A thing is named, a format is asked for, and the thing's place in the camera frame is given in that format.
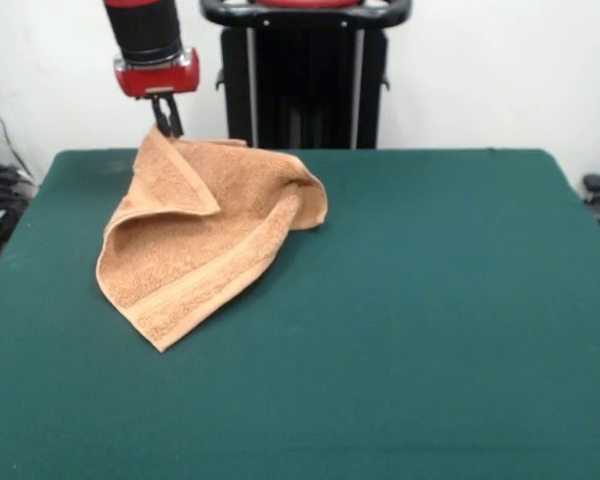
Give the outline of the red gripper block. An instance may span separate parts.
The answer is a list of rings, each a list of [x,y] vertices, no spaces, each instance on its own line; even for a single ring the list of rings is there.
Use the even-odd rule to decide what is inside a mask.
[[[136,99],[150,97],[158,130],[166,137],[181,137],[184,130],[174,94],[197,90],[200,82],[197,51],[185,49],[179,56],[155,65],[133,65],[118,55],[113,65],[122,92]],[[162,110],[162,101],[166,102],[169,115]]]

